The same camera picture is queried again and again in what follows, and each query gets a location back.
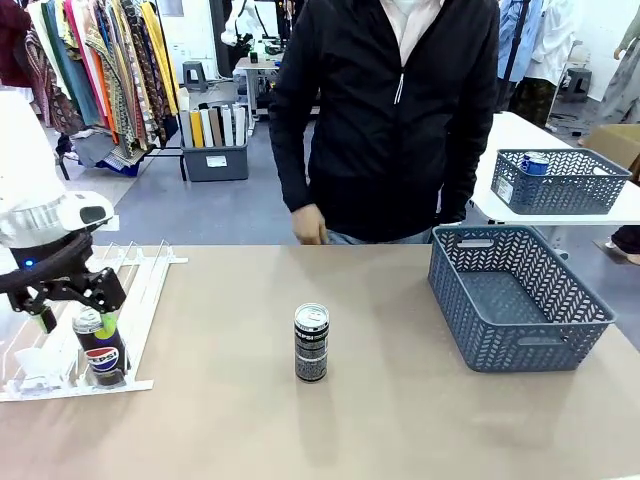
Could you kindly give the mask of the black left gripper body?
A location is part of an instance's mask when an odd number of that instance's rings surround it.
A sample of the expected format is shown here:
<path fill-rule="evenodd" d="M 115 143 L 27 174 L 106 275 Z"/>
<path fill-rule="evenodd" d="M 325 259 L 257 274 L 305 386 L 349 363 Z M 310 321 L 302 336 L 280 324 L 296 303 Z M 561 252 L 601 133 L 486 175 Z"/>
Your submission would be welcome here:
<path fill-rule="evenodd" d="M 92 246 L 92 234 L 80 231 L 43 245 L 10 247 L 17 269 L 8 274 L 8 292 L 64 280 L 83 293 L 95 281 L 95 274 L 86 266 Z"/>

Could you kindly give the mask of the person's right hand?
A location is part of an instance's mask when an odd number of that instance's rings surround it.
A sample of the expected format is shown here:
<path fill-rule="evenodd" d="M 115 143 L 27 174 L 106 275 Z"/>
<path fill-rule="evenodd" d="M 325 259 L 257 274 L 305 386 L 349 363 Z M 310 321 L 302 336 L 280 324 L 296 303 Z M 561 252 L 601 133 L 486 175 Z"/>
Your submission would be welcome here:
<path fill-rule="evenodd" d="M 309 204 L 291 214 L 292 230 L 301 245 L 329 243 L 325 219 L 315 204 Z"/>

